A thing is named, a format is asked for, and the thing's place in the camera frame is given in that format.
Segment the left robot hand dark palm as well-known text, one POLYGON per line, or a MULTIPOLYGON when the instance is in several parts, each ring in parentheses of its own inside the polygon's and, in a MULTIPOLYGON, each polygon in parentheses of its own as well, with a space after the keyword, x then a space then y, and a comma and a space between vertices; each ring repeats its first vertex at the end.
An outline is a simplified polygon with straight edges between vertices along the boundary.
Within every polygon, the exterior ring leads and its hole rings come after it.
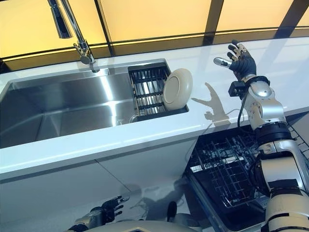
POLYGON ((121 209, 124 207, 123 203, 130 199, 129 196, 122 197, 117 196, 112 198, 101 205, 102 214, 103 214, 103 222, 109 223, 115 220, 117 215, 122 214, 121 209))

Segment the right robot hand dark palm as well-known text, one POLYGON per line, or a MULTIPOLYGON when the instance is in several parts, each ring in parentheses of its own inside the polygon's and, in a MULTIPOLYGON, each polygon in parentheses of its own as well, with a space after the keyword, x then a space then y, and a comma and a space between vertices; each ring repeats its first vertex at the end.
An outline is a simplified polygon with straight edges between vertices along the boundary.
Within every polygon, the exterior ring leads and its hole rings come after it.
POLYGON ((228 49, 228 59, 216 57, 213 60, 214 64, 231 70, 238 81, 247 76, 256 76, 256 63, 242 43, 232 40, 228 49))

